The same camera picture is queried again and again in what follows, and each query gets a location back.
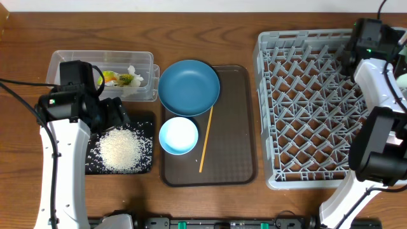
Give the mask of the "yellow green snack wrapper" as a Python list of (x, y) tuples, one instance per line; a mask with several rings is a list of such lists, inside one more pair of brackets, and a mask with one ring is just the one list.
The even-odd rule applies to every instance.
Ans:
[(97, 80), (97, 85), (101, 86), (104, 81), (107, 87), (136, 87), (137, 83), (134, 81), (134, 76), (127, 74), (120, 74), (114, 71), (103, 71), (104, 79), (100, 76)]

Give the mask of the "white tissue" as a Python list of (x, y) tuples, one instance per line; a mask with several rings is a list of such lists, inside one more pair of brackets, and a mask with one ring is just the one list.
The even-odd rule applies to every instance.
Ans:
[(140, 87), (141, 82), (144, 80), (144, 78), (140, 74), (135, 73), (134, 66), (128, 67), (128, 73), (131, 75), (132, 79), (129, 84), (127, 84), (123, 87), (123, 94), (122, 94), (123, 97), (128, 97), (130, 95), (136, 94), (137, 88)]

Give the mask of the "light blue bowl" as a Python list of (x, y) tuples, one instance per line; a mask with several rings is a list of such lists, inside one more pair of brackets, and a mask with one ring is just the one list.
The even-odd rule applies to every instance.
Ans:
[(175, 117), (167, 120), (159, 131), (161, 147), (171, 155), (189, 153), (198, 142), (197, 126), (188, 118)]

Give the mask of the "dark blue plate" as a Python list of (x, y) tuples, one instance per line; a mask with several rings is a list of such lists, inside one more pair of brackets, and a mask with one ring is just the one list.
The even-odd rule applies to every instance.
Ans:
[(169, 66), (158, 84), (163, 106), (179, 116), (198, 116), (217, 101), (221, 90), (219, 76), (205, 62), (181, 60)]

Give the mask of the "wooden chopstick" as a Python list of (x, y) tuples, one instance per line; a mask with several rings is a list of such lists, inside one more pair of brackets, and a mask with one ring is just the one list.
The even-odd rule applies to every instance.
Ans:
[(212, 106), (210, 108), (209, 118), (208, 118), (208, 122), (207, 122), (207, 128), (206, 128), (206, 132), (205, 132), (205, 139), (204, 139), (204, 143), (203, 143), (203, 150), (202, 150), (202, 156), (201, 156), (201, 161), (200, 161), (199, 173), (202, 173), (202, 171), (203, 171), (205, 154), (206, 154), (206, 150), (207, 150), (207, 143), (208, 143), (209, 132), (210, 132), (210, 126), (211, 126), (211, 122), (212, 122), (213, 108), (214, 108), (214, 106)]

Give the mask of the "pink white cup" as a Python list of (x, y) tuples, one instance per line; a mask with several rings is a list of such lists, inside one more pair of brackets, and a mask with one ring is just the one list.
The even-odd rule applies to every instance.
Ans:
[(386, 141), (387, 144), (393, 144), (393, 145), (399, 146), (402, 142), (403, 142), (402, 139), (398, 139), (396, 137), (395, 132), (390, 131), (389, 136), (388, 136), (387, 141)]

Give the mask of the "mint green bowl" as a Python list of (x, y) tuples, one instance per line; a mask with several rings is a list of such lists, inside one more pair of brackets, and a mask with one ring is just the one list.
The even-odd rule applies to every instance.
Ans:
[(399, 53), (394, 77), (398, 87), (406, 88), (406, 47)]

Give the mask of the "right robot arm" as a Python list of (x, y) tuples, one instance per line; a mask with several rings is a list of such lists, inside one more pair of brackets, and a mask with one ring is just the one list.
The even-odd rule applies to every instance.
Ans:
[(359, 85), (369, 115), (352, 141), (350, 170), (309, 227), (379, 228), (354, 219), (377, 194), (406, 190), (395, 188), (406, 180), (406, 29), (360, 18), (341, 64)]

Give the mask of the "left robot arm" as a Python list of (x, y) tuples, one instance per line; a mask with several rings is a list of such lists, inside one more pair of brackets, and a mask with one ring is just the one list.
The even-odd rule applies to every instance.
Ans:
[(85, 204), (85, 157), (92, 134), (129, 121), (120, 98), (100, 100), (97, 66), (62, 62), (60, 84), (35, 106), (43, 145), (41, 200), (36, 228), (89, 228)]

